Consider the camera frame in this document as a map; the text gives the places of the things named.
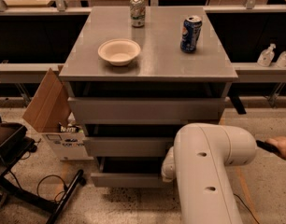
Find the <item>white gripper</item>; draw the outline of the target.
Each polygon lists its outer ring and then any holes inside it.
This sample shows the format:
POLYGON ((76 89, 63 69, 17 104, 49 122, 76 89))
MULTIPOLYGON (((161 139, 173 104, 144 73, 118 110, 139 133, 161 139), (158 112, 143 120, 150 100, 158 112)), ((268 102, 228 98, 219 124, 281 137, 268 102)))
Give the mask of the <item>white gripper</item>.
POLYGON ((173 147, 171 147, 166 153, 161 167, 161 176, 164 182, 172 182, 176 179, 176 167, 173 147))

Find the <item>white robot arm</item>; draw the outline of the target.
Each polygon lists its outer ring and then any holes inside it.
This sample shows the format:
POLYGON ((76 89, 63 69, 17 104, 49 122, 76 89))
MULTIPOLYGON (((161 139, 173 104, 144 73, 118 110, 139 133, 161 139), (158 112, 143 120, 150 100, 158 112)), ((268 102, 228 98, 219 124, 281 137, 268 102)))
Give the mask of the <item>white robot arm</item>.
POLYGON ((163 181, 178 183, 182 224, 243 224, 225 168, 252 162, 256 151, 242 128, 183 126, 162 164, 163 181))

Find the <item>person hand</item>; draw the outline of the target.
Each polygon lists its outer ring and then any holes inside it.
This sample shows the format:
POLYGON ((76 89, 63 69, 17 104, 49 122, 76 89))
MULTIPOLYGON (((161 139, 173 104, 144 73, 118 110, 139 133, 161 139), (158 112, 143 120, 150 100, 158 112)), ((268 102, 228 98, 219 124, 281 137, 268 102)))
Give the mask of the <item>person hand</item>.
POLYGON ((267 144, 276 147, 278 149, 277 155, 286 161, 286 136, 268 138, 265 141, 267 144))

